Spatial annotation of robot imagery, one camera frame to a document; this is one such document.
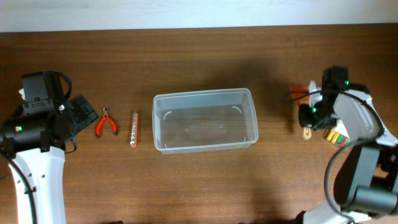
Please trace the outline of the clear plastic container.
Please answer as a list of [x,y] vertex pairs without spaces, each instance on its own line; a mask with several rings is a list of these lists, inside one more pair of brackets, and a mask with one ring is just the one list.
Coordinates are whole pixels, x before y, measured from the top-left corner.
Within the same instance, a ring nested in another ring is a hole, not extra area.
[[247,88],[157,95],[152,130],[154,146],[162,154],[242,149],[259,139],[254,100]]

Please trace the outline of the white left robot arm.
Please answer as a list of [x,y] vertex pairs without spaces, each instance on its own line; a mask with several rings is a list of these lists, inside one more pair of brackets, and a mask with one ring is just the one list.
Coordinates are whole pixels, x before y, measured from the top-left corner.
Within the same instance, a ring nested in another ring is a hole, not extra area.
[[63,167],[66,142],[98,119],[78,95],[51,112],[10,118],[1,129],[1,155],[9,163],[19,223],[66,223]]

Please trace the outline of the orange scraper wooden handle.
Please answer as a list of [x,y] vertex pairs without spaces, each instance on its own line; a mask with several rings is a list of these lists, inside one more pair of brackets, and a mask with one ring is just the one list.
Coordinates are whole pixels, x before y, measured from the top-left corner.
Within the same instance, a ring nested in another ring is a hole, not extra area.
[[304,140],[309,140],[312,137],[311,131],[311,120],[310,120],[310,97],[305,96],[308,93],[308,87],[304,86],[291,86],[289,88],[290,98],[296,102],[298,106],[298,121],[300,126],[303,128],[302,137]]

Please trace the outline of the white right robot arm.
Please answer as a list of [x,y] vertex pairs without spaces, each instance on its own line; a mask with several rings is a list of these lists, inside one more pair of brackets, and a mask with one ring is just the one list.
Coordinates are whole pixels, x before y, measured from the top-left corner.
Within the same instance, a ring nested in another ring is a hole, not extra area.
[[[319,122],[341,120],[347,132],[336,138],[340,148],[328,162],[324,176],[326,201],[302,211],[295,221],[359,223],[397,215],[397,138],[385,127],[366,91],[301,91],[309,97],[307,111]],[[321,119],[325,109],[328,116]]]

